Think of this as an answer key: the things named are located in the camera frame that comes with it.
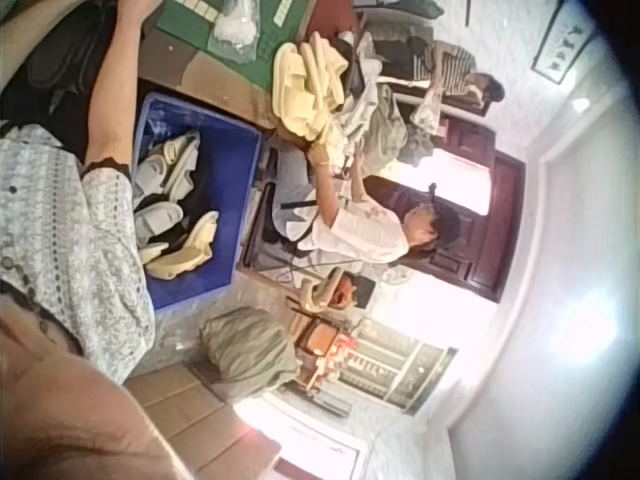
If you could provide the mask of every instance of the green mat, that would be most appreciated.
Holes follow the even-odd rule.
[[[224,0],[204,1],[218,11],[224,4]],[[275,53],[283,43],[295,41],[309,1],[293,0],[282,27],[279,27],[273,19],[280,2],[261,0],[258,49],[256,59],[249,63],[236,63],[207,50],[212,23],[175,0],[167,1],[166,11],[158,23],[158,28],[220,60],[263,90],[271,91]]]

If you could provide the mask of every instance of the window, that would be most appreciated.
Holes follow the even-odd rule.
[[[490,170],[445,150],[436,148],[433,156],[423,158],[417,167],[394,160],[378,175],[422,192],[435,182],[438,196],[480,215],[489,213]]]

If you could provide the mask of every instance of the hand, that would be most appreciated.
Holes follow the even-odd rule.
[[[329,166],[329,152],[327,151],[327,147],[325,145],[321,145],[316,142],[311,145],[311,148],[307,151],[307,158],[313,168],[318,168],[322,166]]]
[[[364,165],[364,152],[362,151],[362,148],[359,147],[353,155],[353,164],[351,165],[351,168],[362,168],[362,165]]]
[[[118,19],[142,25],[161,3],[162,0],[118,0]]]

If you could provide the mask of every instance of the white shirt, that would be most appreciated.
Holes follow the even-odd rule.
[[[311,235],[299,244],[301,250],[319,248],[369,263],[390,263],[409,251],[398,216],[371,197],[349,201],[340,209],[333,228],[322,218],[313,223]]]

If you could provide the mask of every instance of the white plastic bag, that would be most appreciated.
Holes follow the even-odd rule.
[[[238,63],[256,59],[260,35],[260,1],[227,0],[216,17],[208,49]]]
[[[440,126],[440,109],[442,107],[442,90],[430,88],[422,103],[416,108],[411,121],[417,127],[431,135],[435,135]]]

